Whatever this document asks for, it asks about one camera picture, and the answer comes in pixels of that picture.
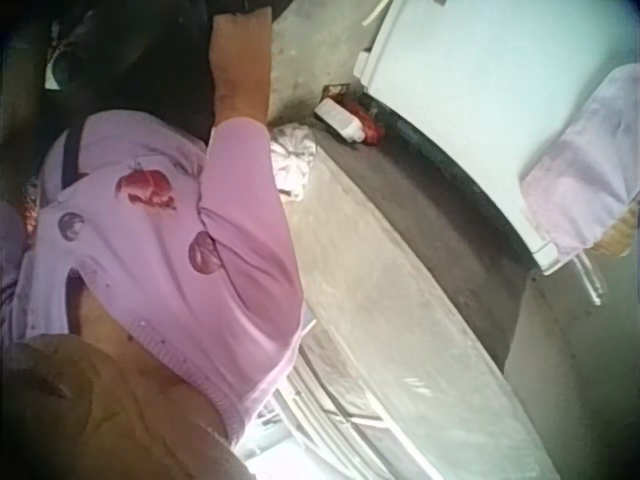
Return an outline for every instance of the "pink sweater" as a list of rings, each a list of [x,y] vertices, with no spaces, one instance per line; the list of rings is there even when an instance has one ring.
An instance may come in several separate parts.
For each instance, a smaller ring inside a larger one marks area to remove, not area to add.
[[[81,275],[237,442],[300,341],[302,289],[267,130],[230,120],[206,150],[144,113],[100,113],[82,136],[86,176],[61,191],[64,137],[45,163],[36,247],[3,337],[68,333],[66,281]]]

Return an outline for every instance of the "person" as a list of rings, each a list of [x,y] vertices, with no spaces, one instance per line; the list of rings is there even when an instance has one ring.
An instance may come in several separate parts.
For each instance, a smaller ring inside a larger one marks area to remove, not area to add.
[[[230,448],[291,369],[303,303],[265,126],[271,20],[214,18],[208,147],[100,112],[47,155],[26,253],[0,203],[3,424],[47,478],[250,478]]]

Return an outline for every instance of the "hand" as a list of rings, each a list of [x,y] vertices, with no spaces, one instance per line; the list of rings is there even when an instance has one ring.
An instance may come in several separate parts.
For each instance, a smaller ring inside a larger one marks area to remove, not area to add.
[[[209,64],[216,125],[235,117],[266,124],[271,89],[271,9],[214,18]]]

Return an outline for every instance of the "white plastic bag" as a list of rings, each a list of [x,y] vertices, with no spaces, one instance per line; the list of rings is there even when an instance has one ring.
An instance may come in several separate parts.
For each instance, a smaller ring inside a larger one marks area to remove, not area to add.
[[[292,123],[271,134],[271,162],[282,195],[302,200],[318,145],[309,127]]]

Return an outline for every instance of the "concrete floor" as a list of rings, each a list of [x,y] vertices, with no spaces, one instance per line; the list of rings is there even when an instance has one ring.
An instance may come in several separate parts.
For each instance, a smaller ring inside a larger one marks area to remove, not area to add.
[[[362,21],[379,0],[296,0],[276,22],[273,42],[271,123],[306,117],[322,87],[354,79],[358,53],[373,43],[380,15]]]

